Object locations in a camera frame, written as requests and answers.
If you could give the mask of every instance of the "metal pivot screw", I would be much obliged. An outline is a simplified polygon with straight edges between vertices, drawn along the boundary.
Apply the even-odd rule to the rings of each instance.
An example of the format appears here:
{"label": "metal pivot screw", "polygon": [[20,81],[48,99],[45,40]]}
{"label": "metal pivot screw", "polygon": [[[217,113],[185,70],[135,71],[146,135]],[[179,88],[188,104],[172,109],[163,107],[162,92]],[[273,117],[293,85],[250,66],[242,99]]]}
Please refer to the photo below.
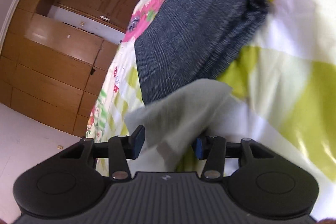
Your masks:
{"label": "metal pivot screw", "polygon": [[113,179],[124,180],[128,178],[128,173],[125,171],[116,171],[112,174]]}
{"label": "metal pivot screw", "polygon": [[221,173],[216,170],[208,170],[204,173],[204,176],[207,179],[218,179],[221,176]]}

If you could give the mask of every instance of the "bed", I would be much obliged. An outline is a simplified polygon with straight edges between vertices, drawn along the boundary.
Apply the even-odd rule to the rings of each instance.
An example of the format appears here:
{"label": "bed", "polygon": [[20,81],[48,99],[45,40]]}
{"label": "bed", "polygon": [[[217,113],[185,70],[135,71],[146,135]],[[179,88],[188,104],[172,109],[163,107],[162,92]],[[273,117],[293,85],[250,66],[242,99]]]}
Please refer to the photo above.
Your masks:
{"label": "bed", "polygon": [[[123,117],[143,106],[134,43],[164,0],[141,0],[91,112],[87,137],[128,135]],[[232,141],[251,137],[312,173],[320,187],[312,211],[336,218],[336,0],[269,0],[266,23],[218,81],[232,90],[230,111],[212,130]],[[178,170],[198,170],[190,151]],[[97,170],[108,174],[100,159]]]}

